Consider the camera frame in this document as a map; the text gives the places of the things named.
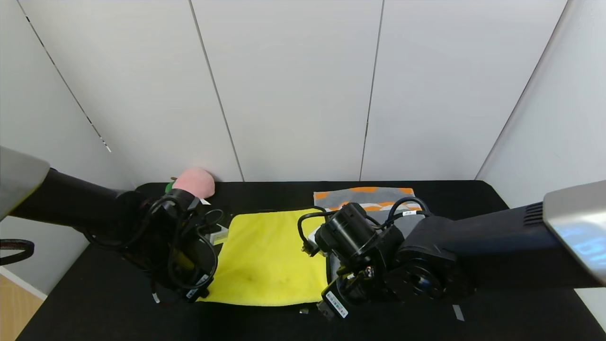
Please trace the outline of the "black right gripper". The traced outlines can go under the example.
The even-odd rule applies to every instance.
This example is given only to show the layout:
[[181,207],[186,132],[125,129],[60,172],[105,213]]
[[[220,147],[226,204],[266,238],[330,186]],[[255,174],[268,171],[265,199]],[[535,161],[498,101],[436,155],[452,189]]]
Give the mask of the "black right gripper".
[[353,278],[354,276],[336,277],[322,291],[321,301],[316,306],[325,319],[346,319],[357,306],[354,296],[347,291]]

